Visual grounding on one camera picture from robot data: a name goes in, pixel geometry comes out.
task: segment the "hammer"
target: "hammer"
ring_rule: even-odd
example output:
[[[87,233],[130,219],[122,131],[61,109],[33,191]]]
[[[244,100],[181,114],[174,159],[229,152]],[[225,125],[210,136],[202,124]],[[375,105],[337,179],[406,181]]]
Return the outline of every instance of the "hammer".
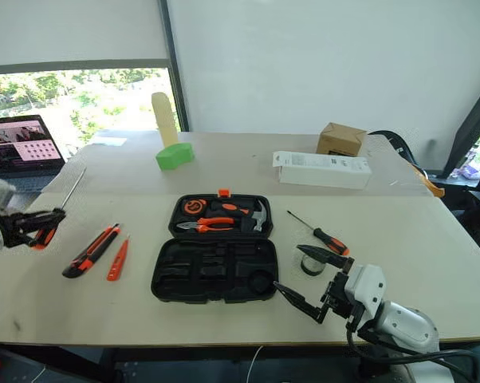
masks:
[[[265,206],[261,201],[258,201],[259,204],[262,206],[260,211],[255,211],[252,214],[252,218],[256,219],[256,226],[254,226],[254,231],[261,231],[262,225],[266,221],[266,209]]]

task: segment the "screwdriver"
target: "screwdriver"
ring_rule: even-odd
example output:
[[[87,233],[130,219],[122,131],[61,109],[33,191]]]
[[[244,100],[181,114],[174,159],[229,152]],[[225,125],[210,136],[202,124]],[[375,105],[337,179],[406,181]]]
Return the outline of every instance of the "screwdriver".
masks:
[[[348,255],[350,254],[350,249],[346,247],[344,243],[342,243],[339,239],[331,237],[328,234],[325,234],[319,227],[314,228],[308,223],[304,222],[302,219],[298,218],[295,214],[291,211],[287,210],[288,214],[293,216],[294,218],[301,221],[305,226],[313,231],[313,235],[321,240],[325,245],[327,245],[332,251],[335,251],[337,254],[340,255]]]
[[[224,210],[225,213],[227,213],[228,215],[231,215],[232,217],[245,217],[250,213],[249,209],[235,205],[233,203],[223,203],[219,201],[214,201],[211,203],[210,207],[211,207],[211,210]]]
[[[66,203],[70,199],[70,196],[73,194],[73,191],[75,190],[79,182],[82,180],[82,177],[84,176],[85,172],[86,172],[86,168],[82,170],[81,174],[77,178],[77,181],[75,181],[72,188],[66,195],[66,198],[61,204],[61,207],[59,207],[58,211],[62,211],[63,214],[65,213],[63,211],[63,207],[65,207]],[[34,241],[36,244],[33,247],[36,250],[45,249],[47,245],[50,243],[50,241],[52,240],[52,238],[54,237],[54,234],[56,234],[56,230],[57,230],[57,225],[55,227],[47,227],[46,229],[40,229],[38,233],[36,233],[36,235],[34,236]]]

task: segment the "green block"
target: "green block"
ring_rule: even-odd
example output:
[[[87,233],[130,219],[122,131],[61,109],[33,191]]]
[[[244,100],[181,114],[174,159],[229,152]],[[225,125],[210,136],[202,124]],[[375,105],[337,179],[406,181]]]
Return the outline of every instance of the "green block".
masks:
[[[194,159],[194,151],[190,143],[180,142],[161,150],[155,158],[160,170],[176,169],[181,164],[191,162]]]

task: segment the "window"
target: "window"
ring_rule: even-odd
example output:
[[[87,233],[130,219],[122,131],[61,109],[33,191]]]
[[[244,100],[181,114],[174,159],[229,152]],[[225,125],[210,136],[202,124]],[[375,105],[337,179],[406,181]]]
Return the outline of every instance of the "window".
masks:
[[[165,68],[83,69],[0,74],[0,117],[40,114],[65,156],[101,129],[157,129],[151,95],[167,94]]]
[[[480,137],[450,174],[455,184],[476,187],[480,180]]]

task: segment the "pliers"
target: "pliers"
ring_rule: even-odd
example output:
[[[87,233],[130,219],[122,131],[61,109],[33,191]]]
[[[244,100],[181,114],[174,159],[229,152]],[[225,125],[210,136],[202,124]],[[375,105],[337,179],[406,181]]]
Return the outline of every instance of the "pliers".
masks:
[[[215,225],[220,223],[228,223],[230,225],[233,225],[234,219],[230,217],[200,218],[197,221],[178,223],[176,227],[184,230],[195,229],[198,233],[232,229],[232,227],[210,227],[210,225]]]

